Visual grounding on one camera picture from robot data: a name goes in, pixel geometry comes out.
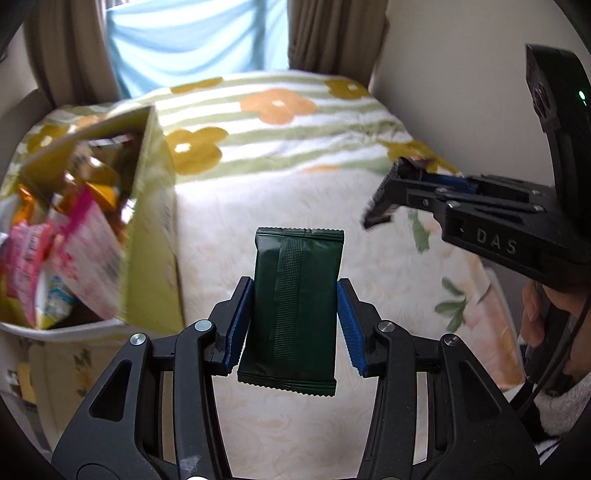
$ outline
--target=open box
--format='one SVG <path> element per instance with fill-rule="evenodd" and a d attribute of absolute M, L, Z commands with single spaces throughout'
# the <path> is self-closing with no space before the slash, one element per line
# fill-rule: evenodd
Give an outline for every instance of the open box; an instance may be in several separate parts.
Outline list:
<path fill-rule="evenodd" d="M 154 107 L 126 112 L 67 135 L 41 149 L 21 167 L 9 193 L 24 183 L 45 199 L 63 187 L 64 171 L 80 140 L 112 138 L 126 133 L 142 136 L 132 193 L 126 204 L 129 222 L 122 244 L 124 257 L 115 318 L 82 325 L 35 330 L 22 323 L 0 299 L 0 329 L 44 341 L 72 342 L 123 337 L 134 332 L 162 335 L 184 327 L 176 264 L 175 172 Z"/>

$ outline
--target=curtain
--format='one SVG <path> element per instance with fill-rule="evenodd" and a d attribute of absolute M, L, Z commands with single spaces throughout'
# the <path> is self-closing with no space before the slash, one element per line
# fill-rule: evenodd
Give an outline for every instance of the curtain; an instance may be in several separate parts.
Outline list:
<path fill-rule="evenodd" d="M 288 0 L 290 68 L 369 85 L 388 31 L 388 0 Z"/>
<path fill-rule="evenodd" d="M 106 0 L 41 0 L 25 22 L 39 88 L 54 107 L 120 98 L 105 44 Z"/>
<path fill-rule="evenodd" d="M 106 17 L 124 97 L 288 68 L 287 0 L 144 0 L 109 9 Z"/>

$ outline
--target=green packet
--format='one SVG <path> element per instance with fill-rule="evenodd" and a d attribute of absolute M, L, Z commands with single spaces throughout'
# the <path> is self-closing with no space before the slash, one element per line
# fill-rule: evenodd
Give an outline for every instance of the green packet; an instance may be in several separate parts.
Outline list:
<path fill-rule="evenodd" d="M 259 228 L 254 306 L 238 381 L 311 395 L 336 390 L 341 230 Z"/>

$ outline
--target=black handheld device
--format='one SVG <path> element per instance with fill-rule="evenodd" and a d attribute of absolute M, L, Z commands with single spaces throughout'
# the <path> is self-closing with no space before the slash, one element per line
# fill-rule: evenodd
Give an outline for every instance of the black handheld device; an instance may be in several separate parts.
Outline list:
<path fill-rule="evenodd" d="M 591 85 L 577 56 L 527 45 L 526 81 L 546 133 L 554 188 L 498 176 L 428 174 L 416 159 L 399 159 L 365 213 L 365 228 L 389 222 L 410 206 L 433 212 L 444 241 L 474 252 L 560 291 L 591 284 Z M 528 379 L 539 383 L 568 343 L 573 319 L 549 303 L 543 289 L 545 339 L 526 353 Z M 545 377 L 550 393 L 571 385 L 557 373 Z"/>

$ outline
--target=light blue curtain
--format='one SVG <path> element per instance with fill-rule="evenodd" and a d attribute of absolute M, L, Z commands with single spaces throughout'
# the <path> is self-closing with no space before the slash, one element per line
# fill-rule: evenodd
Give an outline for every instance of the light blue curtain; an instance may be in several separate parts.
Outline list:
<path fill-rule="evenodd" d="M 288 68 L 287 0 L 144 0 L 110 8 L 106 17 L 124 97 Z"/>

